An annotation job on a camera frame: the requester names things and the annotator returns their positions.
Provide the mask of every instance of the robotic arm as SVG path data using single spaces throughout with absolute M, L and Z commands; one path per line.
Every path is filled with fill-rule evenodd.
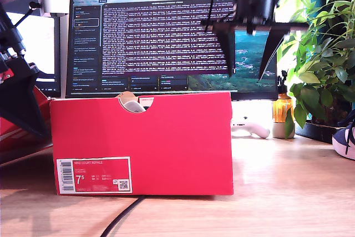
M 52 10 L 48 0 L 31 2 L 29 12 L 14 25 L 2 6 L 11 1 L 15 0 L 0 0 L 0 116 L 37 136 L 44 137 L 49 133 L 33 93 L 39 69 L 34 63 L 28 64 L 25 61 L 26 48 L 17 25 L 36 8 L 41 9 L 42 16 L 63 16 L 68 11 L 61 11 L 62 7 Z
M 235 0 L 234 17 L 232 21 L 203 20 L 201 24 L 206 29 L 216 33 L 221 49 L 225 54 L 229 76 L 235 73 L 234 58 L 234 30 L 246 30 L 253 34 L 257 30 L 269 31 L 264 54 L 261 60 L 259 79 L 262 78 L 271 58 L 275 55 L 285 35 L 290 31 L 306 31 L 307 23 L 277 23 L 275 22 L 275 8 L 279 0 Z

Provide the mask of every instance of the desk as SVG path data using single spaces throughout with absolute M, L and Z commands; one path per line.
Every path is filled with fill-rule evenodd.
M 148 197 L 110 236 L 354 236 L 355 162 L 331 145 L 244 137 L 232 152 L 233 196 Z M 136 199 L 57 196 L 50 150 L 0 172 L 2 237 L 100 236 Z

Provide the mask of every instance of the black cable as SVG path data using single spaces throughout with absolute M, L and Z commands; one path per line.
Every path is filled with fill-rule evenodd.
M 33 11 L 35 11 L 37 8 L 40 8 L 40 4 L 31 1 L 29 3 L 28 12 L 14 26 L 15 27 L 19 26 L 19 24 L 22 23 L 28 16 L 30 16 L 33 13 Z
M 33 10 L 29 9 L 28 12 L 14 25 L 15 27 L 18 27 L 20 23 L 24 21 L 28 16 L 32 14 Z
M 145 196 L 142 195 L 140 196 L 136 201 L 134 201 L 132 204 L 130 204 L 125 210 L 123 210 L 104 230 L 102 235 L 100 237 L 107 237 L 110 231 L 116 226 L 116 224 L 123 218 L 125 217 L 132 209 L 134 209 L 140 202 L 142 202 L 145 199 Z
M 223 22 L 226 18 L 228 18 L 230 15 L 232 15 L 235 11 L 229 11 L 228 14 L 222 18 L 219 19 L 219 22 Z
M 208 29 L 209 24 L 210 24 L 210 19 L 211 19 L 211 13 L 212 13 L 213 2 L 214 2 L 214 0 L 211 0 L 211 4 L 210 4 L 210 11 L 209 11 L 209 15 L 208 15 L 208 17 L 207 17 L 207 21 L 206 21 L 205 33 L 207 33 L 207 29 Z

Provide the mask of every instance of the white controller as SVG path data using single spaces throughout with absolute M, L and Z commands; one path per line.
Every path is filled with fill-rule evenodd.
M 237 130 L 247 130 L 250 134 L 255 133 L 261 138 L 267 138 L 270 135 L 270 130 L 265 129 L 261 125 L 254 122 L 231 122 L 231 130 L 235 132 Z

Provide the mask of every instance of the navy sneaker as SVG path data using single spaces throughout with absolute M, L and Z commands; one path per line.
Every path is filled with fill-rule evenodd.
M 343 157 L 355 159 L 355 109 L 349 113 L 345 120 L 339 122 L 340 127 L 345 129 L 337 131 L 333 136 L 333 147 L 335 151 Z

